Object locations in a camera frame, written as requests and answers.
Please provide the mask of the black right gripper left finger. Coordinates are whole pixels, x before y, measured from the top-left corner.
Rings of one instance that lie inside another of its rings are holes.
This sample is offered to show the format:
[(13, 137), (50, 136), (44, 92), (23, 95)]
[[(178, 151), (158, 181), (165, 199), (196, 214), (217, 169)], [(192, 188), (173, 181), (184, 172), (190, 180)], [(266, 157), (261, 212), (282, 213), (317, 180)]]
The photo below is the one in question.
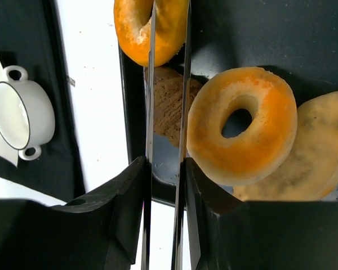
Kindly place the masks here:
[(136, 260), (145, 158), (66, 205), (0, 200), (0, 269), (129, 269)]

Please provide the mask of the metal serving tongs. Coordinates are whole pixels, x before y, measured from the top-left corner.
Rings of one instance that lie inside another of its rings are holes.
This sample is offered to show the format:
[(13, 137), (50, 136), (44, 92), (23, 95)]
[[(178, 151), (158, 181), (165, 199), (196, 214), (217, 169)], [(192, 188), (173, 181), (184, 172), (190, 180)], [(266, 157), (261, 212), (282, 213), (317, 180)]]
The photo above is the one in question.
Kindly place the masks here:
[[(149, 269), (150, 257), (150, 224), (151, 224), (151, 205), (152, 205), (152, 160), (153, 160), (153, 127), (154, 127), (154, 64), (155, 64), (155, 29), (156, 29), (157, 9), (153, 3), (152, 17), (150, 23), (150, 46), (148, 58), (148, 80), (146, 85), (146, 172), (148, 174), (147, 187), (144, 188), (144, 221), (143, 221), (143, 241), (141, 250), (141, 269)], [(171, 268), (180, 270), (183, 268), (183, 219), (185, 202), (185, 158), (188, 128), (188, 109), (190, 96), (190, 74), (191, 74), (191, 35), (192, 35), (192, 8), (188, 4), (186, 17), (186, 40), (185, 40), (185, 59), (184, 59), (184, 79), (183, 97), (181, 113), (181, 129), (179, 144), (180, 172), (179, 180), (176, 185), (175, 197), (175, 221), (174, 236), (172, 242)]]

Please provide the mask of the orange ring donut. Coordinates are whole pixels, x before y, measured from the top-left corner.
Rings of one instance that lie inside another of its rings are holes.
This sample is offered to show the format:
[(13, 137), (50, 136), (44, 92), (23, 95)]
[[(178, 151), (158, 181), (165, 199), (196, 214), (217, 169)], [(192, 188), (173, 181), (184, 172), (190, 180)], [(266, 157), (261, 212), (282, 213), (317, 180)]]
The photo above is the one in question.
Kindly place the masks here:
[(120, 48), (138, 65), (148, 66), (152, 9), (155, 6), (154, 66), (169, 62), (185, 42), (188, 5), (188, 1), (182, 0), (115, 1), (114, 25)]

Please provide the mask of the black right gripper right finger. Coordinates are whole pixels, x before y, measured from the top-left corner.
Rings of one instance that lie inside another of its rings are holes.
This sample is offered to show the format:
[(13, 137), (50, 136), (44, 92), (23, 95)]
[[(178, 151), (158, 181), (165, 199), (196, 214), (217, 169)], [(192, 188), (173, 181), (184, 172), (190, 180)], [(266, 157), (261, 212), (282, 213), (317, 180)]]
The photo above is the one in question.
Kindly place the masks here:
[(193, 269), (338, 269), (338, 202), (243, 202), (185, 172)]

